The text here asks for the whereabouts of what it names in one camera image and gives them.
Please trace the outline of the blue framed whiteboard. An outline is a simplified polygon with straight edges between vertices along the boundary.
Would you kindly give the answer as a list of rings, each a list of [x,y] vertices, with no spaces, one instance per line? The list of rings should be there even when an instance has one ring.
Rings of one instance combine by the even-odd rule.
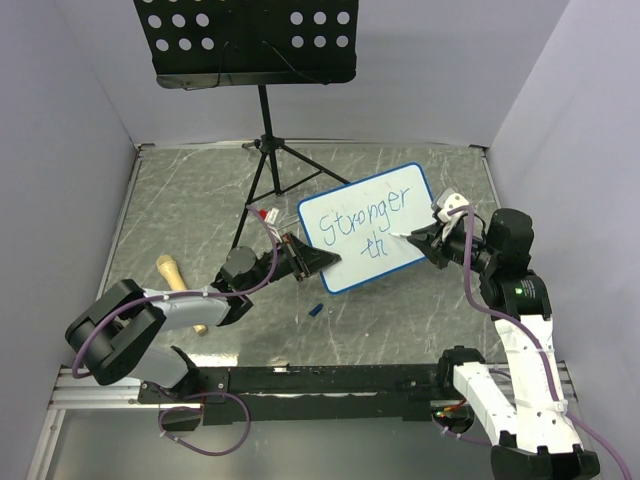
[[[410,162],[307,197],[297,211],[309,244],[342,260],[321,272],[334,295],[425,259],[405,238],[434,223],[433,195],[421,165]]]

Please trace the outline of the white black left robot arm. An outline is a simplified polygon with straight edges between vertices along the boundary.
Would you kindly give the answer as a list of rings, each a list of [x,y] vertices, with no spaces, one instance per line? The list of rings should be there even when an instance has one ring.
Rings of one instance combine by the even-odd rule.
[[[132,279],[118,281],[65,331],[76,353],[72,374],[102,386],[136,378],[174,401],[187,401],[202,391],[203,376],[180,347],[155,345],[159,334],[232,325],[252,308],[251,293],[288,275],[303,281],[340,260],[286,233],[262,255],[245,246],[231,249],[215,280],[200,289],[157,291]]]

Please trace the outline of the blue marker cap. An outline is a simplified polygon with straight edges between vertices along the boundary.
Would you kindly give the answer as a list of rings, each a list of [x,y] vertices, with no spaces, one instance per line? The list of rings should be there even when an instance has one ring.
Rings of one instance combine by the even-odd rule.
[[[322,303],[319,303],[310,310],[309,315],[311,317],[315,317],[322,311],[323,308],[324,305]]]

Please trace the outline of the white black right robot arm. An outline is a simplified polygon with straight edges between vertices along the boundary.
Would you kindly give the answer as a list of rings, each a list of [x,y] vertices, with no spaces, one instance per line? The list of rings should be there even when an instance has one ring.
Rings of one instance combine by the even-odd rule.
[[[481,237],[469,205],[448,200],[434,218],[407,240],[438,268],[463,266],[467,301],[491,317],[502,342],[514,398],[497,386],[482,355],[464,347],[444,351],[438,390],[469,403],[491,443],[494,478],[595,478],[598,456],[584,447],[562,391],[546,285],[529,267],[531,218],[498,209]]]

